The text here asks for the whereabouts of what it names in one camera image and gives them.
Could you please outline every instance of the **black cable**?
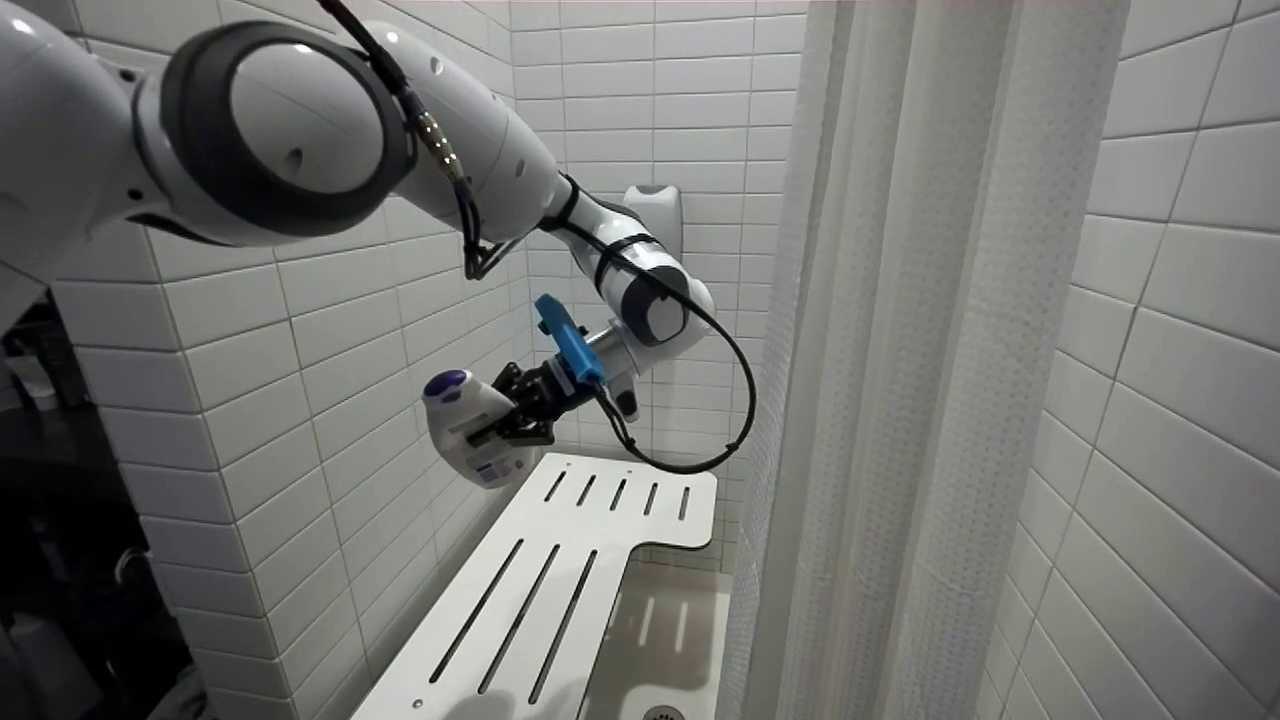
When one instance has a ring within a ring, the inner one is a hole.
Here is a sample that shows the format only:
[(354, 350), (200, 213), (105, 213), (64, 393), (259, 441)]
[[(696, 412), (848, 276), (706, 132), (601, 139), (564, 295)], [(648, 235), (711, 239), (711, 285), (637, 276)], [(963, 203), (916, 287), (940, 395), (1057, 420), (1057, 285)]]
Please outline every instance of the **black cable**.
[(738, 456), (738, 452), (744, 449), (744, 441), (753, 436), (753, 428), (758, 428), (759, 387), (758, 387), (753, 360), (747, 360), (747, 350), (738, 344), (738, 334), (732, 334), (710, 308), (701, 308), (683, 287), (651, 276), (648, 269), (631, 262), (623, 250), (611, 257), (611, 259), (615, 259), (622, 269), (630, 269), (640, 285), (655, 285), (660, 293), (667, 293), (675, 304), (683, 304), (683, 312), (701, 317), (701, 319), (732, 347), (732, 354), (738, 354), (738, 362), (744, 366), (744, 380), (747, 380), (747, 416), (744, 416), (744, 428), (738, 432), (738, 441), (730, 441), (720, 456), (701, 459), (701, 464), (667, 464), (667, 459), (648, 456), (648, 452), (637, 443), (623, 412), (615, 406), (615, 398), (611, 398), (604, 387), (597, 387), (597, 404), (604, 406), (604, 416), (610, 416), (610, 422), (611, 422), (611, 436), (615, 436), (640, 464), (651, 464), (651, 467), (673, 473), (673, 475), (711, 473), (711, 467), (720, 467), (730, 456)]
[(346, 0), (321, 0), (321, 6), (346, 26), (354, 33), (354, 39), (367, 50), (367, 65), (375, 73), (375, 79), (385, 79), (385, 89), (397, 94), (407, 132), (441, 160), (452, 199), (456, 199), (456, 222), (466, 231), (466, 247), (467, 247), (467, 281), (479, 281), (495, 259), (505, 259), (512, 250), (484, 250), (479, 242), (479, 207), (467, 182), (467, 171), (461, 169), (444, 128), (433, 121), (433, 111), (424, 108), (424, 101), (412, 91), (401, 59), (360, 22), (360, 15), (346, 4)]

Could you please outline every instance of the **shower seat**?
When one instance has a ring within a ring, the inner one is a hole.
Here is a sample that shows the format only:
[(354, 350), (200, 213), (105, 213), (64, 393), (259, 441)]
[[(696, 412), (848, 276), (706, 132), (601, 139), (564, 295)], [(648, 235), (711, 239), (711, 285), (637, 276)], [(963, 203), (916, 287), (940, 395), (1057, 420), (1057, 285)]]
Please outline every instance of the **shower seat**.
[(631, 548), (710, 548), (718, 475), (550, 452), (357, 720), (569, 720)]

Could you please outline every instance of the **white shower curtain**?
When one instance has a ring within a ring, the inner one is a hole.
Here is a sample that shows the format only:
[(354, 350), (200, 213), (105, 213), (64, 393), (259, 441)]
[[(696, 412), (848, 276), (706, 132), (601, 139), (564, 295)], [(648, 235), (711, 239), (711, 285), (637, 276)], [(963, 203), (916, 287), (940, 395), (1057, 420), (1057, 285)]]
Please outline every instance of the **white shower curtain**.
[(726, 720), (974, 714), (1124, 6), (818, 0)]

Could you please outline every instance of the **bathroom wall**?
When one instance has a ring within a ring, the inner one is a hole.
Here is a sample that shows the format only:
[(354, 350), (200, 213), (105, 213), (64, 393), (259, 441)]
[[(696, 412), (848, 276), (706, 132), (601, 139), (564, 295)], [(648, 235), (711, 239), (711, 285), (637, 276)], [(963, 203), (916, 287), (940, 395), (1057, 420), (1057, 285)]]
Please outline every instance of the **bathroom wall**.
[[(683, 262), (710, 281), (718, 317), (763, 360), (779, 247), (808, 0), (512, 0), (515, 108), (597, 194), (630, 182), (683, 189)], [(528, 293), (558, 293), (591, 329), (591, 285), (552, 235), (531, 235)], [(744, 384), (720, 341), (640, 384), (643, 441), (711, 456), (739, 422)], [(597, 412), (559, 441), (622, 452)], [(720, 530), (732, 540), (738, 475), (720, 473)], [(726, 548), (680, 556), (726, 563)]]
[(980, 714), (1280, 714), (1276, 69), (1133, 0)]
[[(240, 15), (328, 26), (314, 0), (32, 4), (134, 73)], [(512, 91), (505, 0), (357, 6)], [(354, 710), (505, 505), (437, 459), (417, 395), (525, 350), (512, 276), (466, 285), (461, 239), (397, 199), (291, 247), (111, 227), (64, 269), (55, 304), (219, 714)]]

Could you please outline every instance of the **white robotic arm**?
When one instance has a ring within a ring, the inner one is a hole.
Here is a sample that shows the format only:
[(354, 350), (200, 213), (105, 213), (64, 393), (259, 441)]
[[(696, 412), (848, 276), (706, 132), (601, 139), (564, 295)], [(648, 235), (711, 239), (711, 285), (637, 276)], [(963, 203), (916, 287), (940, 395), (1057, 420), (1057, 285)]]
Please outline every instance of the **white robotic arm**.
[(433, 441), (467, 481), (521, 481), (559, 412), (630, 406), (630, 380), (706, 334), (711, 295), (631, 214), (564, 176), (542, 135), (417, 36), (364, 26), (360, 49), (286, 22), (190, 39), (166, 73), (120, 79), (41, 15), (0, 0), (0, 329), (59, 257), (108, 221), (207, 242), (291, 242), (360, 222), (393, 193), (461, 227), (467, 276), (521, 235), (559, 235), (615, 329), (559, 341), (538, 370), (491, 387), (472, 370), (428, 384)]

